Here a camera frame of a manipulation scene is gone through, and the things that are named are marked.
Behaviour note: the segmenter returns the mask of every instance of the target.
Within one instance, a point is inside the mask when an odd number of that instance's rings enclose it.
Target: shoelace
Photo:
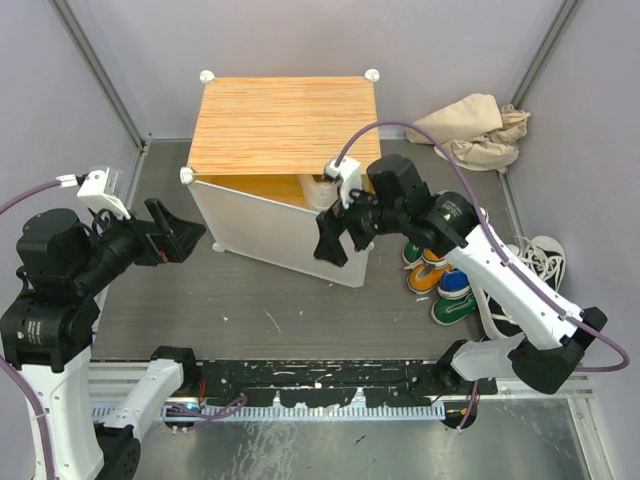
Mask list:
[[[516,236],[527,243],[524,252],[519,255],[522,263],[527,265],[541,280],[547,281],[554,277],[554,286],[560,286],[565,272],[565,260],[560,255],[547,256],[544,250],[534,246],[526,237]]]

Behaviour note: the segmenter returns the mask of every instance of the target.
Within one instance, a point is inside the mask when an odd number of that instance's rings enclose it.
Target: sneaker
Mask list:
[[[442,276],[451,270],[451,266],[444,268],[431,268],[424,263],[413,269],[407,277],[407,286],[416,295],[424,295],[438,286]]]
[[[472,293],[469,293],[458,300],[441,298],[433,304],[431,317],[438,325],[450,327],[463,318],[468,317],[477,309],[478,304],[476,303],[476,297],[474,297]]]
[[[416,246],[414,243],[407,243],[402,249],[402,260],[407,265],[411,265],[422,257],[424,249]]]
[[[412,258],[412,256],[406,255],[406,253],[409,253],[409,246],[412,246],[414,248],[415,245],[413,243],[408,243],[405,247],[404,250],[402,251],[402,259],[405,261],[405,263],[407,264],[406,267],[404,267],[405,270],[413,270],[414,268],[416,268],[419,265],[422,265],[424,263],[431,265],[433,267],[436,268],[443,268],[446,267],[449,262],[447,262],[447,260],[444,257],[437,257],[431,250],[427,249],[427,248],[422,248],[420,249],[420,255],[418,255],[418,258],[416,260],[414,260],[413,262],[407,262],[408,259]]]
[[[467,274],[454,268],[445,274],[438,283],[438,293],[447,300],[457,300],[471,291]]]
[[[438,257],[431,250],[425,248],[422,252],[422,261],[428,265],[433,265],[436,268],[446,267],[449,262],[444,257]]]

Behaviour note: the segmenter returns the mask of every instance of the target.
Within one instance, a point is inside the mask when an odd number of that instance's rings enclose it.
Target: crumpled cloth bag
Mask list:
[[[503,120],[493,95],[474,93],[414,123],[440,143],[446,143],[451,140],[471,141],[502,127]],[[411,143],[433,144],[410,128],[405,128],[405,136]]]
[[[455,158],[458,165],[469,170],[497,170],[506,173],[507,167],[517,158],[520,150],[518,139],[527,134],[529,112],[516,110],[513,105],[501,109],[502,126],[481,135],[472,141],[452,140],[443,147]],[[436,147],[435,152],[442,158],[444,154]]]

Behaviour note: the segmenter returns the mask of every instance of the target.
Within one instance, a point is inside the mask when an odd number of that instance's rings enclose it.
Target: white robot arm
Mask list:
[[[175,391],[197,384],[198,367],[191,349],[158,348],[143,379],[94,426],[88,389],[92,325],[100,313],[94,297],[132,264],[184,261],[205,228],[174,217],[156,199],[145,202],[154,221],[138,220],[115,196],[108,168],[57,180],[80,185],[78,198],[94,223],[53,209],[25,224],[17,244],[23,288],[0,319],[5,356],[36,392],[48,426],[50,441],[38,441],[29,404],[36,479],[130,479],[151,422]]]
[[[353,162],[337,166],[333,160],[325,175],[336,181],[341,190],[345,186],[351,188],[357,180],[349,176],[359,175]],[[410,160],[388,155],[373,162],[367,174],[375,194],[362,189],[341,191],[341,198],[348,196],[351,201],[345,204],[339,200],[318,215],[320,240],[314,252],[316,258],[344,265],[347,257],[337,239],[345,230],[356,250],[366,248],[376,235],[387,233],[401,233],[414,244],[430,248],[482,286],[523,331],[502,340],[454,343],[439,362],[443,381],[455,382],[456,377],[468,381],[518,377],[540,392],[555,393],[578,366],[593,337],[560,318],[508,268],[509,264],[516,264],[568,316],[600,331],[607,321],[605,315],[595,307],[582,309],[554,292],[500,241],[507,258],[506,262],[501,260],[472,205],[455,192],[431,195]]]

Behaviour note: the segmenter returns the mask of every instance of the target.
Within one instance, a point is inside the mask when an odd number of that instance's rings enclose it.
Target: purple cable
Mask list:
[[[622,348],[618,343],[614,342],[613,340],[611,340],[606,335],[604,335],[601,332],[598,332],[594,328],[590,327],[589,325],[586,325],[585,323],[581,322],[580,320],[569,316],[567,314],[567,312],[560,305],[558,305],[551,297],[547,296],[540,288],[538,288],[538,286],[532,280],[530,280],[529,277],[527,277],[524,274],[524,272],[522,272],[513,263],[509,262],[509,257],[507,256],[506,253],[504,253],[502,251],[502,248],[500,247],[500,243],[498,242],[496,237],[494,237],[493,234],[491,233],[491,229],[489,227],[489,224],[485,220],[484,214],[482,213],[482,210],[480,209],[480,202],[478,201],[478,197],[476,197],[476,194],[473,191],[473,189],[471,188],[471,185],[469,184],[469,181],[466,179],[466,177],[462,173],[462,169],[456,163],[456,161],[453,159],[453,157],[451,156],[449,151],[446,148],[444,148],[442,146],[442,144],[440,142],[438,142],[438,140],[436,140],[428,132],[426,132],[422,128],[420,128],[420,127],[418,127],[418,126],[416,126],[416,125],[414,125],[412,123],[405,122],[405,121],[402,121],[402,120],[387,120],[387,121],[382,120],[382,121],[370,123],[369,125],[367,125],[367,126],[361,128],[360,130],[358,130],[349,139],[349,141],[346,143],[346,145],[342,148],[342,151],[338,154],[338,156],[336,158],[336,162],[335,162],[336,167],[338,165],[340,165],[340,162],[342,162],[342,159],[347,154],[349,149],[353,146],[353,144],[358,140],[358,138],[360,138],[362,135],[364,135],[369,130],[372,130],[374,128],[381,127],[381,126],[384,126],[384,125],[398,125],[398,126],[401,126],[401,127],[410,128],[410,129],[415,130],[416,132],[418,132],[420,135],[423,135],[423,136],[427,137],[429,140],[431,140],[431,143],[433,143],[436,146],[436,148],[438,148],[438,150],[440,150],[443,153],[443,155],[449,161],[449,164],[451,165],[453,170],[456,172],[456,175],[460,179],[460,182],[462,183],[462,186],[464,187],[465,191],[467,192],[467,195],[469,196],[469,200],[473,204],[473,208],[476,211],[476,215],[478,216],[478,220],[480,221],[480,226],[482,227],[482,230],[483,230],[485,236],[487,237],[487,240],[489,240],[489,243],[491,244],[491,246],[493,247],[495,252],[498,254],[498,257],[500,257],[500,260],[502,260],[503,263],[508,265],[508,267],[511,269],[511,271],[514,274],[516,274],[516,276],[518,278],[520,278],[520,280],[522,280],[522,282],[527,287],[529,287],[529,289],[531,289],[531,291],[533,291],[540,298],[540,300],[542,300],[551,309],[553,309],[559,315],[560,319],[569,321],[570,323],[572,323],[576,327],[578,327],[578,328],[584,330],[585,332],[587,332],[589,335],[591,335],[591,336],[597,338],[598,340],[604,342],[605,344],[609,345],[616,352],[618,352],[618,354],[620,354],[620,357],[622,357],[622,360],[620,361],[620,363],[618,363],[616,365],[608,365],[608,366],[605,366],[605,367],[582,367],[582,368],[576,368],[577,372],[585,372],[585,373],[616,372],[618,370],[622,370],[623,368],[626,368],[626,367],[629,366],[629,364],[631,363],[631,359],[629,358],[629,354],[625,351],[624,348]]]
[[[33,187],[31,190],[27,190],[20,195],[16,195],[8,202],[2,204],[0,206],[0,215],[9,210],[14,205],[17,205],[23,200],[35,195],[36,193],[44,192],[53,187],[57,187],[60,185],[60,181],[52,180],[51,182],[43,183],[42,185],[38,185],[37,187]],[[49,433],[49,425],[47,424],[47,419],[45,417],[44,409],[42,408],[42,404],[40,400],[38,400],[37,395],[31,388],[31,386],[27,383],[27,381],[20,376],[16,370],[9,365],[9,363],[4,359],[2,355],[0,355],[0,368],[4,370],[4,372],[13,380],[13,382],[18,385],[18,388],[22,390],[22,393],[27,400],[31,404],[31,408],[33,409],[33,414],[36,416],[38,421],[38,430],[40,431],[40,441],[42,443],[42,455],[44,457],[44,469],[47,474],[47,478],[49,480],[53,480],[55,477],[55,469],[53,466],[53,447],[51,445],[51,434]]]
[[[459,432],[461,432],[464,426],[467,424],[467,420],[469,420],[469,415],[471,415],[471,410],[473,410],[477,398],[478,398],[478,380],[473,382],[473,388],[471,389],[471,398],[469,399],[469,405],[467,405],[467,411],[464,413],[464,417],[462,417],[462,421],[460,422],[460,425],[458,425]]]
[[[243,397],[243,396],[237,397],[233,399],[231,402],[229,402],[229,404],[225,406],[222,410],[220,410],[219,412],[213,415],[204,415],[202,413],[194,412],[193,410],[189,410],[187,407],[185,407],[181,403],[167,402],[166,405],[169,405],[170,407],[173,407],[173,408],[177,408],[178,410],[186,414],[186,416],[188,417],[196,417],[204,420],[203,422],[198,422],[195,425],[187,428],[188,431],[193,431],[193,430],[197,430],[198,428],[207,426],[209,423],[213,422],[214,420],[221,420],[223,418],[227,418],[235,415],[240,411],[242,407],[244,407],[247,404],[247,401],[248,401],[247,397]]]

